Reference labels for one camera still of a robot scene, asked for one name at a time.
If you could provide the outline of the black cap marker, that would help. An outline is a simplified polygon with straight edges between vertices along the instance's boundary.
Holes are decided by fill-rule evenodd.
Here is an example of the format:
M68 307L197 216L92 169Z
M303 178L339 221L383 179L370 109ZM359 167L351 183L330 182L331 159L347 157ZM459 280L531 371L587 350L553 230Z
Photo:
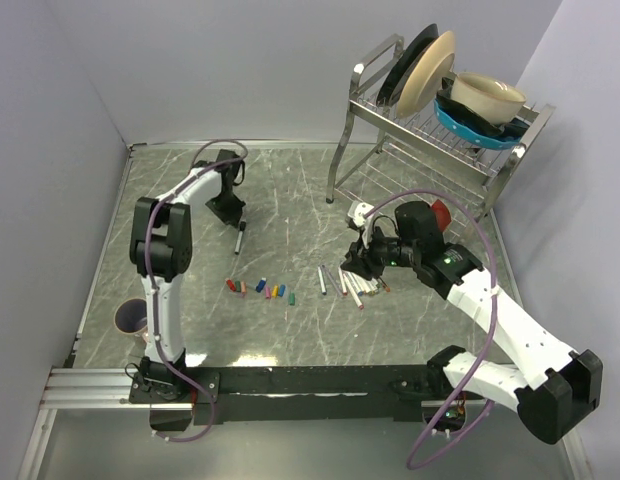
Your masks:
M242 248L243 237L245 234L245 230L247 227L247 222L245 220L241 220L238 225L237 238L234 247L234 254L239 255Z

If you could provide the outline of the pink cap marker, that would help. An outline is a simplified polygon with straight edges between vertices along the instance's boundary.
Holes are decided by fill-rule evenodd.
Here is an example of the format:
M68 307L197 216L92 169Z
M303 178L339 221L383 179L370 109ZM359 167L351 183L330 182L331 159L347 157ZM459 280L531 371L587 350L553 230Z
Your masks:
M359 310L363 310L364 309L364 305L363 305L362 301L360 300L358 292L357 292L354 284L352 283L349 275L347 273L344 273L343 276L344 276L344 280L345 280L345 284L346 284L346 287L348 289L348 292L351 295L351 297L353 298L357 308Z

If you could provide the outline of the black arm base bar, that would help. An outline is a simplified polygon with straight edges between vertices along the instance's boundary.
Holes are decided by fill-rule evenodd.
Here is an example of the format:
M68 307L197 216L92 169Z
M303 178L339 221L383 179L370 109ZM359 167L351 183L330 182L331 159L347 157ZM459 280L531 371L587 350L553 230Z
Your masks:
M453 390L441 373L423 364L195 367L186 374L211 396L176 377L153 382L137 373L129 401L154 411L184 404L201 426L376 418L420 422L424 402L442 401Z

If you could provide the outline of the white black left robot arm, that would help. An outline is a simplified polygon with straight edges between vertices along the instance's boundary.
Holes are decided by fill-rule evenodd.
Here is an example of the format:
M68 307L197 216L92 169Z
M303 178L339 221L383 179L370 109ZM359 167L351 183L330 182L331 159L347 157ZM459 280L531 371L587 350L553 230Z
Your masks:
M195 387L186 374L180 315L180 290L193 256L192 211L206 207L225 225L244 225L245 203L234 188L243 182L246 156L229 149L214 162L195 156L183 180L135 204L129 257L144 288L148 332L135 383L169 402Z

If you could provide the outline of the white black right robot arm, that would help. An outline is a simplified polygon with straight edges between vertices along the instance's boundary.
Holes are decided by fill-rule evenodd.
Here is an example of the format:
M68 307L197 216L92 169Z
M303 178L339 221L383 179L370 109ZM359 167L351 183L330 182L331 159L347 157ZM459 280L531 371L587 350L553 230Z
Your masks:
M394 211L395 233L377 225L372 205L353 202L348 226L357 231L341 268L366 280L387 267L411 269L419 281L473 320L508 356L508 366L451 346L432 357L429 390L439 398L475 393L517 413L538 440L555 444L597 409L603 362L577 351L532 318L466 247L445 240L451 222L440 200L410 201Z

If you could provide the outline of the dark blue white pen cap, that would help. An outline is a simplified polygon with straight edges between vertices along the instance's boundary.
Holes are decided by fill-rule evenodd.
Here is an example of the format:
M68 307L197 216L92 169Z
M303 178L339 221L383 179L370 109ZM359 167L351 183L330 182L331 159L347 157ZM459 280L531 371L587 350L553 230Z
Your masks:
M265 277L261 278L256 286L256 291L261 292L265 288L266 283L267 283L267 279Z

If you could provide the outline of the red cap marker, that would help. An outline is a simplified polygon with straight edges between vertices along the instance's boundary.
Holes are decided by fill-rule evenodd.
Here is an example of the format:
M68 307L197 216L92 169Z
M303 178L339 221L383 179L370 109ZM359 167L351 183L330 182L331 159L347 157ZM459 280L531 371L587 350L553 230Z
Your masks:
M321 294L325 296L325 295L327 295L327 288L326 288L326 283L325 283L323 267L322 266L318 266L317 267L317 272L318 272L318 278L319 278Z

